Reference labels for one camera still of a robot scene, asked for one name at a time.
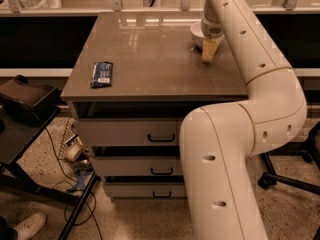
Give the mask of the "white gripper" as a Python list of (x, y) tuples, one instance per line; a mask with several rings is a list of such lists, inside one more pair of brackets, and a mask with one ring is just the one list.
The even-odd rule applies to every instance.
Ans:
[(223, 30), (219, 22), (203, 15), (201, 19), (201, 31), (206, 37), (202, 41), (202, 61), (210, 63), (219, 47), (217, 38), (223, 36)]

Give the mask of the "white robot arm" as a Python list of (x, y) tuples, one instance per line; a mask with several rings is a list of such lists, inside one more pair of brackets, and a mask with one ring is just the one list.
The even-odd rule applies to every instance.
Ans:
[(202, 106), (180, 129), (194, 240), (268, 240), (245, 160), (295, 138), (307, 115), (299, 80), (245, 0), (206, 0), (244, 80), (243, 101)]

